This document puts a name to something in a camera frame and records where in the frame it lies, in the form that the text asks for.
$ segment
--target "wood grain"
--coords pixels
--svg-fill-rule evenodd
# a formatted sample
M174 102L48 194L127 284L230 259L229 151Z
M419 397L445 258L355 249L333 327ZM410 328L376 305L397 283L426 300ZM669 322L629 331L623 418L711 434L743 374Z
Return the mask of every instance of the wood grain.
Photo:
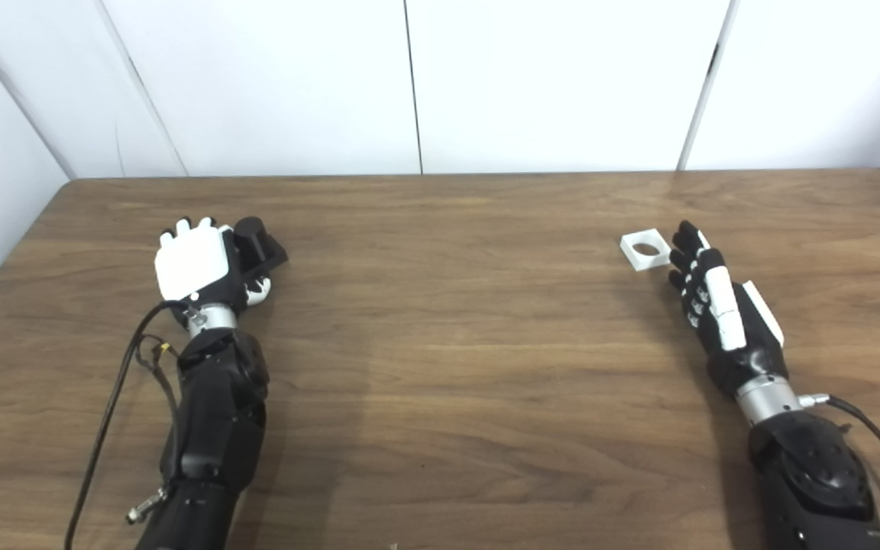
M291 257L241 320L273 382L237 550L762 548L743 418L617 247L682 218L755 278L795 389L880 425L880 170L76 181L0 269L0 548L60 547L181 215L259 215ZM134 547L166 431L136 369L78 550Z

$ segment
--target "black forearm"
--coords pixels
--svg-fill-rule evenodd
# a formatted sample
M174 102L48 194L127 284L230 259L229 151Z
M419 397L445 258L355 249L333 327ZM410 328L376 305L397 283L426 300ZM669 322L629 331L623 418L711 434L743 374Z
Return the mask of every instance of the black forearm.
M235 504L254 477L266 425L266 367L255 338L197 335L179 357L181 452L162 454L164 498L137 550L222 550ZM178 460L177 467L172 464Z
M752 429L749 452L771 550L880 550L869 477L834 422L773 416Z

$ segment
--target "circular hole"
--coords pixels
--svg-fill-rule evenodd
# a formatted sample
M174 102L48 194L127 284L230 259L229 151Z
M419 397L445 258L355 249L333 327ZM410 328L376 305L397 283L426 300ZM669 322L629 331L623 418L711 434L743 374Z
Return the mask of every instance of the circular hole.
M658 251L657 248L655 248L655 247L651 247L650 244L646 244L646 243L638 243L638 244L634 244L634 245L633 245L633 250L635 250L636 253L638 253L638 254L643 254L643 255L657 255L657 254L660 254L660 251Z

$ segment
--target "robotic arm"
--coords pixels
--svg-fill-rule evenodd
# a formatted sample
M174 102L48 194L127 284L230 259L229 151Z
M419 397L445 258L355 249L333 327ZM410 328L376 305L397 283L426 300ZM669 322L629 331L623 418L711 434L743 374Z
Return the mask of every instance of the robotic arm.
M267 366L237 319L265 299L268 274L287 254L256 217L235 228L183 218L160 241L158 286L164 299L188 306L173 312L192 340L178 356L178 436L169 435L162 453L162 487L127 521L147 519L139 550L220 550L267 421Z
M880 519L862 462L844 435L804 408L783 360L783 334L752 282L731 281L722 254L694 225L673 239L671 285L708 356L707 370L749 422L771 550L880 550Z

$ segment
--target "white palm cover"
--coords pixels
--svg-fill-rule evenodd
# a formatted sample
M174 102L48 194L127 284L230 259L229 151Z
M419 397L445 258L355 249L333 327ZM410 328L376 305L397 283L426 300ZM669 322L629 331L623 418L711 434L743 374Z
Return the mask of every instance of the white palm cover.
M231 257L235 251L227 247L224 239L232 232L229 225L217 227L210 217L203 217L195 227L189 217L183 217L176 222L174 230L165 229L160 236L161 247L154 257L161 296L195 302L203 289L229 275L234 265L238 265ZM247 305L263 302L270 286L268 277L244 285Z

